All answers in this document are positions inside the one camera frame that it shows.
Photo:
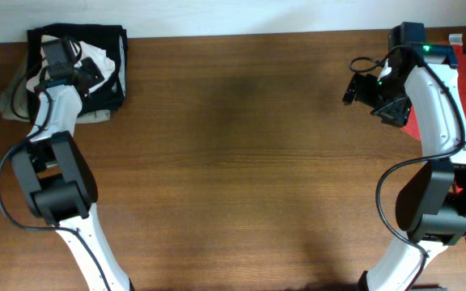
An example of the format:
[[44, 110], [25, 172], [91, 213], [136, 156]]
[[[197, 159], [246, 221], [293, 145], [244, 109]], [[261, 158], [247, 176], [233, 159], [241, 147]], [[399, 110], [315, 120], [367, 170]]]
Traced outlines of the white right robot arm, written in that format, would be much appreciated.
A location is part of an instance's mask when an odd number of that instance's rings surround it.
[[356, 69], [343, 96], [371, 108], [385, 124], [415, 119], [422, 156], [418, 173], [396, 198], [393, 240], [365, 271], [358, 289], [410, 290], [426, 266], [466, 237], [466, 118], [458, 61], [448, 44], [426, 41], [422, 23], [404, 22], [388, 35], [388, 53], [373, 69]]

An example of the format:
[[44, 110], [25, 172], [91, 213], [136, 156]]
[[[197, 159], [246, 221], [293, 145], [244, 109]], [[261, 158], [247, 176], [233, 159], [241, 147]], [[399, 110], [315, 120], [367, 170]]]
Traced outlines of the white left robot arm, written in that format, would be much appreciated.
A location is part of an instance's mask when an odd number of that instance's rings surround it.
[[104, 76], [82, 45], [67, 37], [41, 44], [44, 59], [32, 131], [8, 154], [30, 212], [69, 248], [90, 290], [131, 290], [115, 259], [97, 211], [94, 175], [74, 141], [83, 99]]

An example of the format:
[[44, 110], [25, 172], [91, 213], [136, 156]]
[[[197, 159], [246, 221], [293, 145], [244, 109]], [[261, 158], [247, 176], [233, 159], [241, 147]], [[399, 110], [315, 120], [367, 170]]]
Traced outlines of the white t-shirt with robot print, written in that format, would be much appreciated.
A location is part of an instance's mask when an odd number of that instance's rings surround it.
[[[56, 36], [50, 36], [50, 35], [44, 35], [40, 38], [41, 44], [51, 41], [51, 40], [60, 40], [59, 37]], [[80, 48], [75, 45], [75, 43], [71, 40], [71, 48], [74, 53], [78, 53]], [[82, 56], [81, 56], [81, 61], [79, 61], [76, 65], [75, 68], [77, 69], [82, 69], [82, 60], [86, 58], [90, 58], [93, 60], [93, 62], [96, 64], [98, 69], [100, 70], [100, 73], [103, 75], [104, 80], [100, 81], [96, 84], [91, 84], [89, 87], [89, 93], [93, 94], [97, 90], [99, 90], [110, 78], [112, 73], [115, 72], [116, 69], [116, 64], [115, 61], [113, 61], [111, 58], [108, 57], [107, 51], [102, 48], [98, 48], [94, 45], [88, 44], [84, 41], [79, 41], [81, 50], [82, 50]], [[46, 60], [40, 61], [40, 69], [45, 67], [48, 64]], [[35, 73], [33, 77], [29, 78], [27, 80], [26, 88], [29, 91], [33, 91], [33, 88], [39, 84], [39, 73]]]

